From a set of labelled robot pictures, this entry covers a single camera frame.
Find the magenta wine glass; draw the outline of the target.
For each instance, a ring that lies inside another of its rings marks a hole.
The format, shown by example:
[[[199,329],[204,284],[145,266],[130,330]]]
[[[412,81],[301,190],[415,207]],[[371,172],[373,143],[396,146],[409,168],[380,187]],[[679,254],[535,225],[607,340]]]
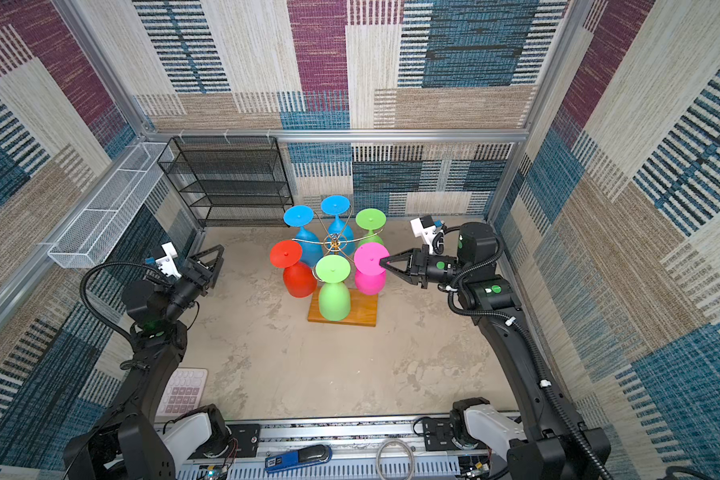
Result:
[[[388,256],[386,247],[376,242],[363,244],[355,251],[355,284],[361,293],[373,296],[384,289],[387,271],[381,266],[380,260]]]

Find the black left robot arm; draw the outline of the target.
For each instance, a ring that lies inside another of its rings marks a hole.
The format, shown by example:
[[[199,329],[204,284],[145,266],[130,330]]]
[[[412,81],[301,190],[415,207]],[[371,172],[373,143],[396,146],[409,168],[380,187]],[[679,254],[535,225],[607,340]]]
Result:
[[[88,297],[88,282],[110,265],[102,263],[83,275],[83,306],[125,338],[133,356],[120,366],[127,375],[112,404],[88,433],[66,445],[65,478],[174,479],[194,454],[214,458],[230,453],[232,434],[215,405],[182,414],[165,434],[154,426],[162,395],[188,347],[189,328],[180,318],[215,287],[223,254],[223,246],[215,245],[188,257],[175,273],[164,270],[171,254],[139,264],[145,276],[122,292],[134,321],[129,329],[100,313]]]

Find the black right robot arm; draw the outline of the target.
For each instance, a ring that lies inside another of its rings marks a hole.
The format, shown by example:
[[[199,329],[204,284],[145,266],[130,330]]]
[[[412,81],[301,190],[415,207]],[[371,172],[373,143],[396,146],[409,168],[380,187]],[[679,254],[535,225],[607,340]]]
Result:
[[[505,244],[493,227],[455,227],[453,256],[444,252],[452,232],[444,223],[424,216],[411,227],[423,245],[384,257],[380,266],[411,285],[436,285],[454,314],[472,320],[496,354],[520,413],[514,422],[484,399],[459,401],[451,412],[454,443],[489,447],[505,463],[496,479],[611,478],[606,433],[588,427],[567,398],[530,332],[519,295],[497,272]]]

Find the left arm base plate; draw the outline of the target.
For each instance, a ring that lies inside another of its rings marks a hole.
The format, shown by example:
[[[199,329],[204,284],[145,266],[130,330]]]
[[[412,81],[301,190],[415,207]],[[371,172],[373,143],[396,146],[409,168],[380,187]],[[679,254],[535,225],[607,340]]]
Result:
[[[259,423],[228,423],[230,431],[228,446],[221,459],[238,461],[240,458],[255,458],[258,453],[262,425]]]

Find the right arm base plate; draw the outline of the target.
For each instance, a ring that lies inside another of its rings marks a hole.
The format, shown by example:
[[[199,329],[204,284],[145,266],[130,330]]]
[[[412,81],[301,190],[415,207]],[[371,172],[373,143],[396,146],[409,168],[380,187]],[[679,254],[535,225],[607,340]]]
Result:
[[[427,451],[457,450],[453,439],[453,428],[449,418],[425,416],[420,419],[421,436]]]

